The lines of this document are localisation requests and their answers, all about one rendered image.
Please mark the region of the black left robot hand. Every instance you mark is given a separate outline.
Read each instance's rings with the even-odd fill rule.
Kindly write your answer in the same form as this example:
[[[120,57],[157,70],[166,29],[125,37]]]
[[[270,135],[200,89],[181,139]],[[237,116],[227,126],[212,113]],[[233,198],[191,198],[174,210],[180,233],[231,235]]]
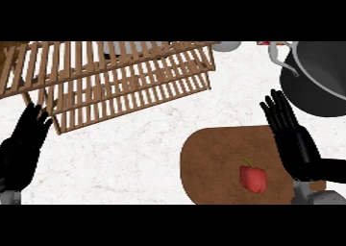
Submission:
[[[29,104],[12,133],[0,144],[0,193],[23,191],[35,178],[41,151],[52,125],[42,106]]]

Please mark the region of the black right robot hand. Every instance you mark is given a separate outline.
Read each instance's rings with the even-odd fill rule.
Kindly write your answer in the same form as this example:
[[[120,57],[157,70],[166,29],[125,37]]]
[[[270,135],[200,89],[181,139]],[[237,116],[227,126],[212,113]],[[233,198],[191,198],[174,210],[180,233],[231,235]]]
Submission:
[[[282,90],[271,90],[260,103],[274,134],[285,168],[301,182],[329,181],[346,184],[346,160],[325,159],[307,128]]]

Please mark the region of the red bell pepper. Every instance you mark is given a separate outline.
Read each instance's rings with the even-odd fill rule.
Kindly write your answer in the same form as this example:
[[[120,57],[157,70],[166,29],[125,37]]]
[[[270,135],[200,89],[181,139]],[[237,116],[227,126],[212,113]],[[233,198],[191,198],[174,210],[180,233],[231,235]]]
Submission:
[[[264,169],[255,167],[248,160],[240,166],[240,183],[242,186],[255,193],[267,191],[267,172]]]

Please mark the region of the brown wooden cutting board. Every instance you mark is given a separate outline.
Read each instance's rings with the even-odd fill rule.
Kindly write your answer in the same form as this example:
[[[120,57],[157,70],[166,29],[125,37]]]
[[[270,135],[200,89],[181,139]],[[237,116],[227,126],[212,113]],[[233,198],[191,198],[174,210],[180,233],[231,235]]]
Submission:
[[[240,183],[240,166],[267,172],[267,191]],[[295,181],[282,164],[268,126],[206,128],[191,134],[181,153],[181,178],[196,204],[289,205]]]

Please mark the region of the dark grey pot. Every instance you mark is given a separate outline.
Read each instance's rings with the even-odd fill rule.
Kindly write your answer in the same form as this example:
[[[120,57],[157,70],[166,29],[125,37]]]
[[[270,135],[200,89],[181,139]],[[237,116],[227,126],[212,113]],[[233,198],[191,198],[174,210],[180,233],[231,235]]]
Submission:
[[[295,41],[279,60],[279,41],[268,54],[282,66],[280,84],[295,106],[320,117],[346,115],[346,41]]]

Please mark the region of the wooden slatted tiered rack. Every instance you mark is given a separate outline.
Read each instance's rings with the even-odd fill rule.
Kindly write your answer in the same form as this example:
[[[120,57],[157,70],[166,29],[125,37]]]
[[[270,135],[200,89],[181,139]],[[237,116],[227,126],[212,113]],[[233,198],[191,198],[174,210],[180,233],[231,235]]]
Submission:
[[[211,88],[214,41],[35,41],[4,51],[0,99],[20,95],[69,133]]]

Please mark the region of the grey round object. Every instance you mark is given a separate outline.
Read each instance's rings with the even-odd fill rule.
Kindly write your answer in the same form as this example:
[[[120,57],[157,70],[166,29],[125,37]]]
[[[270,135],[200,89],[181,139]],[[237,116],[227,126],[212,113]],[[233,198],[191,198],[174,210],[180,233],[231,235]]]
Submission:
[[[220,44],[214,45],[214,50],[218,52],[231,52],[242,45],[240,41],[223,41]]]

